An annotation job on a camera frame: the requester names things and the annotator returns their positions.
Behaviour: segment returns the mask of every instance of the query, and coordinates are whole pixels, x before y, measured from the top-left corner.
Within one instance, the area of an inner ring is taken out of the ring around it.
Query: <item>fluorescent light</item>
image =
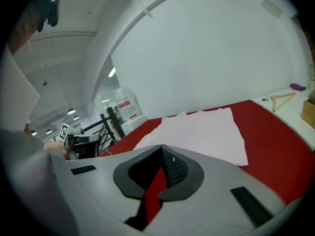
[[[115,74],[116,70],[115,68],[113,67],[113,69],[110,71],[110,73],[108,74],[108,77],[113,77],[114,74]]]
[[[73,109],[73,108],[69,108],[69,110],[68,110],[68,115],[71,115],[71,114],[73,114],[75,112],[75,110]]]

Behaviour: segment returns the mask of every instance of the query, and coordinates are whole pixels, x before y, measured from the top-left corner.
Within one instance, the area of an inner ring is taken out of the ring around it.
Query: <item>red table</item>
[[[302,138],[274,114],[250,100],[221,108],[226,107],[231,108],[234,122],[245,140],[249,164],[240,168],[274,190],[286,204],[304,196],[315,176],[315,156]],[[109,151],[118,154],[133,150],[160,124],[161,118],[148,120]]]

